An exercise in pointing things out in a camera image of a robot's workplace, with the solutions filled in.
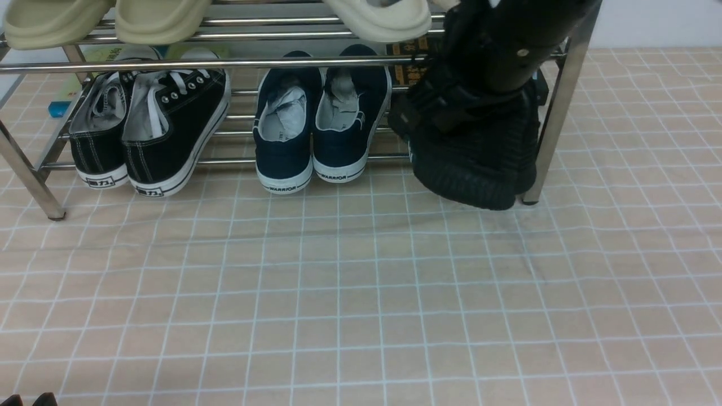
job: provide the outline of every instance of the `navy blue canvas sneaker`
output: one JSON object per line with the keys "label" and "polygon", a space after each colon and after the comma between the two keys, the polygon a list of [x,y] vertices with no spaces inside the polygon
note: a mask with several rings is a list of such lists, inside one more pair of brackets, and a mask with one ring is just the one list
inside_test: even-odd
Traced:
{"label": "navy blue canvas sneaker", "polygon": [[[309,57],[293,51],[285,58]],[[311,123],[323,89],[318,68],[276,68],[266,73],[258,88],[253,140],[256,172],[274,194],[305,188],[313,175]]]}
{"label": "navy blue canvas sneaker", "polygon": [[[372,56],[356,44],[341,56]],[[353,181],[363,173],[378,122],[391,99],[391,75],[383,66],[329,68],[313,130],[313,167],[332,183]]]}

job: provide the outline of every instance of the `shoe rack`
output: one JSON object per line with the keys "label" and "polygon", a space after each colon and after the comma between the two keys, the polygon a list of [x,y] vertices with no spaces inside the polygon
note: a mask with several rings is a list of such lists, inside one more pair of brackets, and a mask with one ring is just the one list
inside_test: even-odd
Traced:
{"label": "shoe rack", "polygon": [[[241,5],[241,4],[309,4],[318,3],[319,0],[214,0],[214,4]],[[539,202],[542,193],[544,180],[552,161],[554,150],[557,146],[562,125],[567,116],[571,104],[574,89],[586,56],[589,40],[599,15],[597,7],[588,17],[575,29],[575,32],[560,46],[559,51],[552,56],[559,67],[559,74],[554,84],[552,96],[549,99],[547,116],[542,126],[539,137],[539,152],[536,157],[537,178],[536,183],[530,191],[521,197],[521,201],[527,205]],[[432,16],[435,22],[443,20],[443,14],[436,13]],[[319,26],[338,26],[336,30],[318,30]],[[61,119],[57,129],[51,135],[48,143],[40,155],[38,161],[33,164],[22,149],[14,141],[7,127],[0,121],[0,155],[8,162],[10,168],[17,174],[35,201],[40,205],[50,220],[63,220],[65,209],[58,203],[58,200],[51,193],[46,185],[48,175],[52,170],[74,170],[73,162],[59,162],[61,152],[68,140],[67,129],[73,119],[80,101],[87,96],[87,91],[92,83],[90,72],[106,71],[128,71],[128,70],[165,70],[165,69],[219,69],[219,68],[274,68],[289,66],[288,59],[221,59],[208,61],[143,61],[134,63],[100,62],[89,63],[84,60],[80,51],[80,45],[90,44],[116,44],[120,43],[113,34],[115,24],[113,20],[103,20],[97,26],[96,33],[88,35],[84,40],[73,45],[63,46],[63,50],[69,62],[43,63],[43,64],[2,64],[0,74],[59,74],[74,73],[83,84],[82,91],[76,96],[70,107]],[[279,32],[255,33],[248,32],[249,27],[283,27],[293,26],[294,30],[279,30]],[[204,30],[191,37],[188,42],[235,42],[235,41],[281,41],[281,40],[330,40],[330,39],[354,39],[355,36],[343,26],[338,17],[329,15],[326,17],[273,17],[273,18],[206,18],[201,24]],[[222,32],[214,32],[213,28],[221,27]],[[442,35],[443,30],[432,29],[429,35]],[[5,35],[0,36],[0,61],[10,50],[5,40]],[[374,57],[318,57],[302,58],[292,61],[294,66],[389,66],[412,63],[412,59],[406,56],[374,56]],[[394,87],[394,92],[403,92],[405,87]],[[233,96],[254,96],[256,89],[233,89]],[[253,120],[253,112],[241,115],[229,115],[227,120],[248,121]],[[378,130],[390,131],[382,126]],[[219,131],[214,137],[252,137],[251,131]],[[383,160],[408,160],[407,154],[379,154],[369,157],[370,165]],[[252,157],[237,157],[214,159],[201,159],[199,165],[240,165],[253,163]]]}

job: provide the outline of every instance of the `beige slipper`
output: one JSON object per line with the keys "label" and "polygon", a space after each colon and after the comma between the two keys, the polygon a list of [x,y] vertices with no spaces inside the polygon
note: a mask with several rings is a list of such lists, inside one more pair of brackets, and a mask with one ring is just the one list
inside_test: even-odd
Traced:
{"label": "beige slipper", "polygon": [[191,37],[211,0],[118,0],[116,33],[124,43],[165,45]]}
{"label": "beige slipper", "polygon": [[115,0],[12,0],[5,13],[5,38],[14,49],[75,43],[95,29]]}

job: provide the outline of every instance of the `white rubber sole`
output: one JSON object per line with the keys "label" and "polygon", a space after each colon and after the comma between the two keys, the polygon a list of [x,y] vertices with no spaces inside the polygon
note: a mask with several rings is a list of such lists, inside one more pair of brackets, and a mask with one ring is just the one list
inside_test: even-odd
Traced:
{"label": "white rubber sole", "polygon": [[125,164],[107,173],[89,175],[76,169],[80,179],[91,189],[114,189],[129,182],[128,168]]}
{"label": "white rubber sole", "polygon": [[38,19],[37,27],[15,27],[14,20],[27,17],[15,14],[44,15],[50,9],[37,10],[39,3],[30,3],[23,0],[14,0],[5,16],[5,38],[11,48],[17,50],[54,48],[70,43],[76,43],[90,34],[98,22],[108,13],[112,2],[108,0],[86,0],[80,12],[74,15],[71,22],[64,23],[57,20],[42,21]]}
{"label": "white rubber sole", "polygon": [[431,14],[416,26],[392,30],[360,18],[360,13],[343,1],[324,1],[324,3],[328,4],[334,14],[344,22],[344,25],[362,40],[375,43],[398,43],[421,37],[431,29]]}
{"label": "white rubber sole", "polygon": [[313,160],[308,161],[308,166],[303,172],[288,179],[273,179],[264,176],[263,173],[258,170],[258,166],[256,166],[256,174],[261,181],[261,185],[263,185],[264,189],[269,193],[294,194],[297,191],[303,190],[310,183],[311,177],[313,176]]}
{"label": "white rubber sole", "polygon": [[316,157],[313,157],[313,168],[316,170],[316,174],[319,178],[325,180],[329,183],[348,183],[350,181],[355,180],[359,176],[363,174],[364,169],[366,169],[366,162],[368,161],[368,152],[371,148],[371,141],[373,140],[373,135],[376,133],[376,128],[378,127],[378,123],[381,122],[381,118],[383,117],[383,114],[388,109],[388,104],[391,102],[391,74],[388,73],[388,69],[384,69],[386,71],[386,97],[383,99],[383,104],[381,104],[381,109],[378,111],[378,116],[376,116],[376,120],[373,122],[373,126],[371,127],[371,131],[368,134],[368,141],[366,141],[366,152],[364,152],[361,159],[358,161],[341,167],[333,167],[333,166],[327,166],[323,163],[320,163]]}
{"label": "white rubber sole", "polygon": [[142,45],[164,45],[179,43],[187,40],[198,31],[201,21],[206,10],[211,4],[211,0],[190,0],[193,3],[187,12],[177,13],[177,5],[169,3],[168,13],[157,16],[162,24],[143,26],[127,21],[118,10],[124,10],[126,7],[144,10],[146,2],[151,0],[118,0],[116,5],[116,33],[118,39],[124,43],[142,44]]}
{"label": "white rubber sole", "polygon": [[131,179],[131,184],[136,189],[138,194],[146,197],[167,197],[172,196],[179,191],[191,180],[191,174],[193,169],[198,165],[198,159],[201,157],[201,152],[206,147],[208,140],[211,139],[213,133],[218,130],[221,123],[223,122],[228,108],[230,107],[230,74],[226,73],[225,91],[223,95],[223,101],[218,105],[216,111],[208,120],[206,128],[203,130],[203,134],[198,138],[196,144],[193,146],[193,151],[188,157],[188,160],[183,167],[169,179],[157,183],[139,183]]}

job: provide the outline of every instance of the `slipper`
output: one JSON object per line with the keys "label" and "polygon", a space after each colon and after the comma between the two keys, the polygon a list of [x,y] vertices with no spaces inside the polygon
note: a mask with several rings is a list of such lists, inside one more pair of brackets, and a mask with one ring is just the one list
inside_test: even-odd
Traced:
{"label": "slipper", "polygon": [[12,0],[4,19],[13,49],[76,43],[95,29],[115,0]]}
{"label": "slipper", "polygon": [[323,0],[344,24],[363,40],[398,43],[424,35],[431,29],[426,0],[401,0],[376,7],[368,0]]}
{"label": "slipper", "polygon": [[124,43],[166,45],[190,38],[211,0],[118,0],[116,34]]}

